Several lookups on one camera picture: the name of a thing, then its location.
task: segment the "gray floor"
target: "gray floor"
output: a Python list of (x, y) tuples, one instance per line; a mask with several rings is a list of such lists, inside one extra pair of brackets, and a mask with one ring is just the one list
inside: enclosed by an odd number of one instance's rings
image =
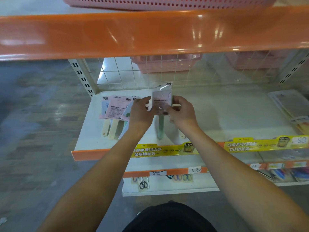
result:
[[(34, 231), (93, 164), (74, 162), (90, 97), (67, 61), (0, 63), (0, 231)], [(221, 192), (122, 197), (120, 183), (98, 231), (122, 231), (150, 205), (174, 200), (218, 231), (249, 231)], [(309, 213), (309, 186), (283, 188)]]

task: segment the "hand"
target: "hand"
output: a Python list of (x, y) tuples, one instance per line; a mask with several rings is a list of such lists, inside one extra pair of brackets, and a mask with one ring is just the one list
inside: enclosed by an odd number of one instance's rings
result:
[(199, 129), (195, 117), (193, 105), (181, 96), (173, 96), (173, 104), (180, 104), (181, 106), (165, 105), (164, 110), (170, 115), (170, 121), (174, 122), (176, 127), (188, 136), (190, 131)]
[(130, 113), (129, 130), (144, 135), (150, 127), (156, 113), (155, 107), (152, 107), (150, 111), (147, 111), (145, 107), (150, 99), (151, 96), (134, 100)]

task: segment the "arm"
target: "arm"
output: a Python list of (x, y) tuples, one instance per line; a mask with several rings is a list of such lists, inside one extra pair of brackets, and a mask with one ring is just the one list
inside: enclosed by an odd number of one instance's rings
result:
[(59, 200), (38, 231), (96, 231), (111, 204), (133, 149), (150, 127), (155, 110), (134, 101), (128, 131)]
[(197, 124), (194, 108), (174, 96), (171, 120), (190, 139), (228, 201), (257, 231), (307, 231), (309, 218), (279, 187), (220, 147)]

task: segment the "pink plastic basket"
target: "pink plastic basket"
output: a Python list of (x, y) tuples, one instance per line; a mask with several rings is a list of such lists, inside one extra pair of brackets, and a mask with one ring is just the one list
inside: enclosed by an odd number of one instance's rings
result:
[(187, 71), (197, 60), (200, 60), (202, 56), (202, 54), (133, 56), (131, 60), (133, 63), (137, 64), (142, 73), (152, 73), (161, 71)]
[(125, 10), (192, 10), (270, 6), (276, 0), (63, 0), (70, 6)]
[(233, 68), (243, 69), (263, 69), (278, 68), (283, 63), (290, 50), (263, 50), (245, 52), (227, 52), (225, 56)]

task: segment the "forearm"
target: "forearm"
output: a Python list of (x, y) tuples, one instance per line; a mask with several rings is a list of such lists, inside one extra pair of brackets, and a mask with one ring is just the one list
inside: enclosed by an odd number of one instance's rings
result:
[(143, 133), (128, 130), (52, 209), (39, 231), (95, 231)]
[(238, 213), (257, 231), (305, 231), (308, 217), (281, 189), (221, 148), (202, 130), (188, 138)]

